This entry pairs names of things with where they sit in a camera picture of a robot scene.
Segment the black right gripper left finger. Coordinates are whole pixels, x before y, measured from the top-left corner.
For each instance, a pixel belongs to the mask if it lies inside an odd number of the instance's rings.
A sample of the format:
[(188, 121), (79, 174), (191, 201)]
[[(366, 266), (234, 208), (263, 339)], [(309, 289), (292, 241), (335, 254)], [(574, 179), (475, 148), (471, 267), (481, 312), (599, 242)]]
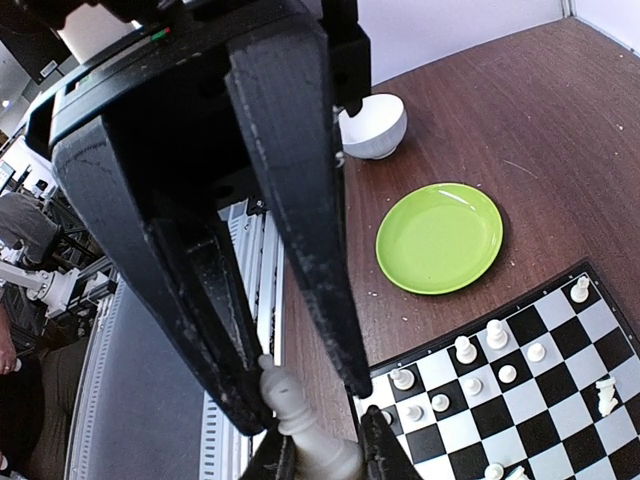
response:
[(241, 480), (294, 480), (296, 447), (290, 436), (267, 432)]

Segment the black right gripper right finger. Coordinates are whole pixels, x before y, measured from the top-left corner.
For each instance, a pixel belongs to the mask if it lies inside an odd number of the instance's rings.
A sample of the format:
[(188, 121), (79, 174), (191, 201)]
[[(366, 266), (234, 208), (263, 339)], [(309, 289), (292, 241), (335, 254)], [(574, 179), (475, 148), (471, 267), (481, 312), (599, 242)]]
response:
[(360, 440), (367, 479), (421, 480), (382, 411), (375, 405), (369, 406), (361, 417)]

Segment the white chess bishop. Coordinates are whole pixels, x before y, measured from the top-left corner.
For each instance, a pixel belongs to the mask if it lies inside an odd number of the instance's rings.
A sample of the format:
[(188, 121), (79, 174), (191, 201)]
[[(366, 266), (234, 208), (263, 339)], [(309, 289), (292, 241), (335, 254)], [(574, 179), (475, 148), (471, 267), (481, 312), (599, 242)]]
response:
[(362, 479), (364, 458), (354, 441), (320, 426), (298, 376), (275, 364), (271, 355), (258, 358), (260, 393), (275, 413), (278, 431), (293, 440), (298, 479)]

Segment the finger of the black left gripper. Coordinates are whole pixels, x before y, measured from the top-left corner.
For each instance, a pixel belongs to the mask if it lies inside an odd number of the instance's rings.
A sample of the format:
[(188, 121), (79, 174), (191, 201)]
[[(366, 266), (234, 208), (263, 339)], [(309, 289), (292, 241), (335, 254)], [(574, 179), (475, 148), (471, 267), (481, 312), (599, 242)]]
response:
[(255, 435), (273, 422), (259, 392), (262, 348), (228, 227), (184, 149), (100, 117), (52, 157), (67, 199), (192, 374)]
[(299, 290), (337, 374), (372, 393), (339, 224), (327, 39), (273, 22), (228, 44), (227, 90)]

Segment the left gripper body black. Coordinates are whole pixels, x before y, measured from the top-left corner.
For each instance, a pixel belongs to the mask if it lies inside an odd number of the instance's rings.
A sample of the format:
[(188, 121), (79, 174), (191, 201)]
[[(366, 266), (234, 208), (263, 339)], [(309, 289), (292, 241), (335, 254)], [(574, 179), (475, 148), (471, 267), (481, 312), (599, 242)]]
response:
[(45, 158), (99, 116), (114, 120), (142, 183), (200, 192), (218, 207), (260, 194), (226, 89), (228, 44), (301, 16), (327, 42), (332, 101), (359, 111), (371, 90), (371, 43), (353, 1), (108, 1), (142, 29), (92, 54), (40, 96), (27, 145)]

